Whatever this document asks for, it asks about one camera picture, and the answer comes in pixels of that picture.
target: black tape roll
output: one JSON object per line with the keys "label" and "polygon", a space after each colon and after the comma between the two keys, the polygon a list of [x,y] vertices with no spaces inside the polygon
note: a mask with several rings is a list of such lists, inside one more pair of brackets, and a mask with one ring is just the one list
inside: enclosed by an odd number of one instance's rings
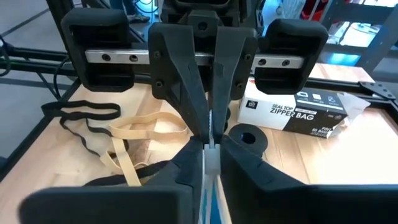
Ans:
{"label": "black tape roll", "polygon": [[267,136],[254,125],[237,124],[229,130],[228,135],[232,140],[259,157],[262,157],[268,146]]}

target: floor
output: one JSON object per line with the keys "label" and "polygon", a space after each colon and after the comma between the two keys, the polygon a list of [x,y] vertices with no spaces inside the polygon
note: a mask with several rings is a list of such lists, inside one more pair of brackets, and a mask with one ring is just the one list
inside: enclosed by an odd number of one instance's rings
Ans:
{"label": "floor", "polygon": [[[150,5],[145,5],[149,1],[142,0],[144,4],[141,6],[146,11],[151,10]],[[269,11],[274,12],[273,7],[277,6],[272,1],[267,2]],[[0,34],[43,12],[46,8],[47,3],[45,0],[36,0],[35,4],[32,4],[29,0],[0,0]],[[140,25],[136,28],[146,33],[148,26]],[[18,47],[65,50],[49,12],[45,12],[42,16],[6,35],[4,38],[10,44]],[[391,67],[392,65],[395,67],[398,63],[395,61],[388,62],[382,68]],[[45,77],[49,82],[52,82],[50,80],[52,75],[45,75]],[[6,78],[40,81],[39,77],[34,73],[18,71],[12,71]],[[59,77],[58,82],[65,85],[72,83],[67,77]],[[0,157],[9,157],[12,151],[43,117],[40,106],[54,100],[55,98],[45,88],[0,84]]]}

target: wooden table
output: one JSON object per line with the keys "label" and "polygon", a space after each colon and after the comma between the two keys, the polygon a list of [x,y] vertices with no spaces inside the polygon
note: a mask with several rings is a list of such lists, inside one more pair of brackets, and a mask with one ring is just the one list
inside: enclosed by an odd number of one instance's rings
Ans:
{"label": "wooden table", "polygon": [[[311,77],[345,81],[368,81],[362,69],[318,64]],[[92,93],[79,87],[70,100],[113,102],[121,105],[122,116],[155,111],[176,111],[151,95],[149,85],[137,84],[124,93]],[[236,124],[237,102],[231,103],[229,127]],[[88,132],[83,121],[70,122],[84,135],[89,147],[100,152],[110,145],[109,137]],[[95,126],[106,126],[96,122]],[[158,121],[147,128],[171,130]],[[339,136],[321,139],[303,134],[261,128],[269,139],[263,158],[274,167],[308,184],[398,184],[397,126],[385,112],[367,109]],[[188,141],[161,144],[155,141],[131,142],[133,162],[153,163],[171,159]],[[0,223],[17,221],[17,206],[30,193],[51,186],[79,186],[112,173],[88,153],[78,138],[61,128],[54,119],[31,145],[0,184]]]}

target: screw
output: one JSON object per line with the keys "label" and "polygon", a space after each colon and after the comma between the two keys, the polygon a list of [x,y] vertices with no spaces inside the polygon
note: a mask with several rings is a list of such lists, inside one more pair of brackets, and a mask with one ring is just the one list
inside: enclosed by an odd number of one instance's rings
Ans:
{"label": "screw", "polygon": [[157,80],[155,83],[157,88],[162,88],[163,87],[163,81],[162,80]]}
{"label": "screw", "polygon": [[236,88],[241,89],[242,87],[243,87],[243,84],[242,84],[242,83],[237,83],[237,84],[236,84]]}
{"label": "screw", "polygon": [[111,60],[111,56],[109,56],[108,54],[103,54],[102,55],[102,59],[104,60],[104,61],[110,61]]}
{"label": "screw", "polygon": [[137,62],[137,61],[138,61],[138,58],[137,58],[137,56],[135,56],[135,55],[130,55],[129,59],[130,59],[130,61],[132,61],[132,62]]}
{"label": "screw", "polygon": [[282,66],[288,66],[290,64],[290,60],[284,60],[282,62]]}
{"label": "screw", "polygon": [[160,58],[162,56],[162,54],[160,53],[160,51],[155,51],[155,53],[154,53],[154,57],[155,58]]}
{"label": "screw", "polygon": [[251,59],[251,55],[247,54],[247,55],[245,55],[245,56],[243,57],[243,59],[245,59],[245,60],[250,60],[250,59]]}
{"label": "screw", "polygon": [[266,59],[260,59],[259,65],[265,65],[267,63]]}

